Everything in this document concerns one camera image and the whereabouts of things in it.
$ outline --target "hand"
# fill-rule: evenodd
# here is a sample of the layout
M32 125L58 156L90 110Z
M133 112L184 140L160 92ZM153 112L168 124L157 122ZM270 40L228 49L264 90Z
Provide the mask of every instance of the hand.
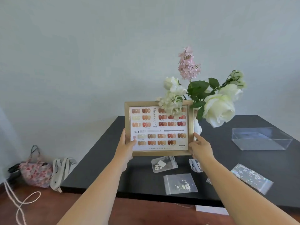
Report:
M193 158L197 159L199 162L205 161L209 158L214 159L210 143L195 132L194 136L197 138L197 141L193 141L189 144L189 146L192 148L190 152L193 155Z
M127 168L127 163L129 160L131 160L132 157L132 148L137 143L137 140L134 139L133 141L129 142L128 144L125 144L125 128L123 129L123 132L121 134L121 138L118 144L118 147L115 151L115 156L113 160L117 161L118 163L121 163L123 171Z

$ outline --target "framed nail color chart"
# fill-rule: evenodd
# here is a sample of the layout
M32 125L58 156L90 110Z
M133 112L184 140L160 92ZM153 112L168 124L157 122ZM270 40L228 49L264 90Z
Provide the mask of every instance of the framed nail color chart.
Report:
M183 115L175 120L157 101L125 102L126 143L136 139L133 156L190 155L193 141L192 100L182 103Z

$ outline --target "reddish brown floor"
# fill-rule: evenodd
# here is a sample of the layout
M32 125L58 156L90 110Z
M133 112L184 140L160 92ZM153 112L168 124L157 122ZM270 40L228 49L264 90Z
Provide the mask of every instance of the reddish brown floor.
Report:
M23 205L28 225L54 225L80 197L79 194L58 193L51 189L41 189L24 186L15 190L16 195L23 201L32 192L41 191L41 197L34 203ZM16 224L17 208L9 200L6 193L0 195L1 224ZM230 216L197 212L195 206L184 208L176 204L160 203L143 200L116 198L110 225L138 224L188 224L188 225L234 225Z

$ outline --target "floral handbag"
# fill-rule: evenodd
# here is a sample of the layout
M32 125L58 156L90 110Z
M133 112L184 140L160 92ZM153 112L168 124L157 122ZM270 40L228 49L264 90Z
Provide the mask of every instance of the floral handbag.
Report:
M37 151L37 162L32 162L32 155ZM40 159L40 149L33 145L30 151L30 156L26 162L20 163L21 174L28 185L48 188L53 172L52 164L42 162Z

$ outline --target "person's right arm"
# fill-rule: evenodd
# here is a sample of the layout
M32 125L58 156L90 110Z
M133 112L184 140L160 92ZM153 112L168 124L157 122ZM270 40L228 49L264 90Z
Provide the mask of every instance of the person's right arm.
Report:
M197 133L191 142L193 158L200 162L229 215L237 225L292 225L299 223L220 164L210 144Z

